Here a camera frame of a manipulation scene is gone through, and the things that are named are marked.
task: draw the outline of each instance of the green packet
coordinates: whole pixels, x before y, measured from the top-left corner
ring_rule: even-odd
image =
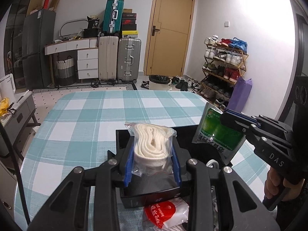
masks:
[[[221,114],[222,111],[208,102],[192,143],[211,144],[218,150],[222,161],[227,165],[246,138],[243,134],[222,125],[220,123]]]

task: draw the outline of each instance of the white drawer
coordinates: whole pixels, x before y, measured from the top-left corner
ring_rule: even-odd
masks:
[[[98,69],[78,70],[79,79],[98,78]]]
[[[78,50],[78,60],[97,59],[98,49]]]
[[[72,40],[66,43],[66,50],[74,50],[74,49],[88,49],[90,46],[90,40]]]
[[[47,46],[47,55],[66,51],[66,42]]]
[[[97,69],[98,68],[98,59],[89,59],[89,60],[78,60],[77,61],[78,70],[81,69]]]
[[[90,48],[96,48],[97,39],[90,39]]]

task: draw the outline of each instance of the teal and white tablecloth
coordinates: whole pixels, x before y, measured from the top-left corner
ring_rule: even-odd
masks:
[[[35,135],[25,156],[21,175],[30,218],[76,166],[85,169],[107,160],[107,150],[116,152],[116,129],[125,122],[165,126],[199,124],[206,101],[190,92],[94,91],[75,92],[57,101]],[[233,158],[235,171],[263,199],[268,166],[247,143]],[[93,230],[91,190],[89,230]],[[121,230],[142,230],[142,209],[124,209],[118,203]],[[20,195],[16,190],[16,223],[27,229]]]

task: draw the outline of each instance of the screw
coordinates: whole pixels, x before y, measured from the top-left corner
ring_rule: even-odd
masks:
[[[230,174],[232,172],[232,168],[230,167],[224,167],[224,171],[227,173],[227,174]]]
[[[116,164],[118,163],[118,161],[117,161],[116,159],[110,159],[110,160],[108,161],[108,163],[109,163],[110,165],[116,165]]]
[[[198,163],[198,161],[196,159],[189,159],[188,163],[191,165],[196,165]]]
[[[80,174],[82,172],[83,168],[82,167],[75,167],[74,168],[74,173],[75,174]]]

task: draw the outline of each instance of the white appliance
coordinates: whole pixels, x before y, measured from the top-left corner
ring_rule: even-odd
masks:
[[[15,83],[12,74],[6,75],[0,79],[0,101],[5,97],[9,98],[9,104],[15,103]]]

